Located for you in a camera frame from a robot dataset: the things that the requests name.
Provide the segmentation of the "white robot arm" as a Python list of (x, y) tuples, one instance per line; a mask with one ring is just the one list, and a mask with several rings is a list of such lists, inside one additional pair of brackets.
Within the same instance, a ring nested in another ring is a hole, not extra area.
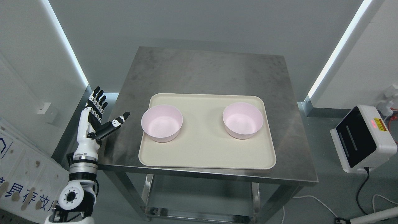
[(94, 224), (92, 217), (96, 204), (93, 189), (97, 183), (98, 162), (78, 158), (70, 163), (68, 183), (61, 190), (58, 204), (44, 220), (45, 224)]

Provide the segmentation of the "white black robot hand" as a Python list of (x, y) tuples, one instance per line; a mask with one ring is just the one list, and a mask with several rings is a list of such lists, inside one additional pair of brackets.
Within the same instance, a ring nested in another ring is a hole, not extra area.
[(98, 149), (102, 140), (119, 129), (128, 119), (130, 112), (102, 124), (103, 114), (108, 103), (104, 91), (97, 86), (86, 101), (81, 111), (78, 125), (78, 148), (72, 159), (98, 160)]

